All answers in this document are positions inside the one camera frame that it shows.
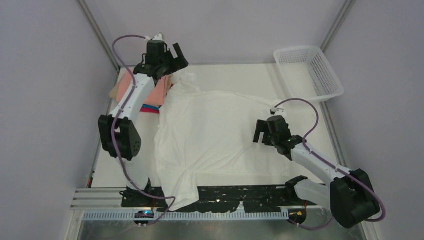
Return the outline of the white t shirt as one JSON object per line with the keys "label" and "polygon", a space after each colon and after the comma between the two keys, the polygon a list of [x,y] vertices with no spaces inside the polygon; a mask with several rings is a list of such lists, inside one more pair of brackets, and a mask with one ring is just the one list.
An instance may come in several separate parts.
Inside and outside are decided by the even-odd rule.
{"label": "white t shirt", "polygon": [[228,91],[203,91],[184,73],[167,93],[154,138],[156,171],[171,210],[197,202],[198,174],[255,178],[291,176],[274,147],[254,143],[258,120],[275,100]]}

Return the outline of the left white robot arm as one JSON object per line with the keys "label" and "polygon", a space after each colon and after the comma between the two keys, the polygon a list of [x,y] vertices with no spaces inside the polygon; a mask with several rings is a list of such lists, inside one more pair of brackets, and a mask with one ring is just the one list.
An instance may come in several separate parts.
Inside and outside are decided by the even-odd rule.
{"label": "left white robot arm", "polygon": [[148,40],[142,62],[134,70],[130,70],[126,64],[122,65],[131,79],[123,99],[108,115],[101,115],[98,119],[102,148],[118,160],[128,184],[148,198],[154,196],[135,183],[130,177],[126,163],[141,150],[142,139],[135,127],[135,121],[149,94],[160,79],[189,66],[180,45],[174,43],[173,49],[176,56],[163,40]]}

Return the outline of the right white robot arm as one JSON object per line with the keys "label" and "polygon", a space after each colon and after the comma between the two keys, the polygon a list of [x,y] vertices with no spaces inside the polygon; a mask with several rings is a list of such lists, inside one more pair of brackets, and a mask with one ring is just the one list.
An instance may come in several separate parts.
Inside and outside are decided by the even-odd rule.
{"label": "right white robot arm", "polygon": [[307,201],[327,209],[346,229],[363,221],[371,222],[377,214],[385,217],[386,209],[365,171],[351,170],[327,161],[305,138],[293,135],[281,115],[257,120],[253,142],[274,147],[280,155],[321,180],[317,183],[300,175],[287,181],[285,187],[289,199]]}

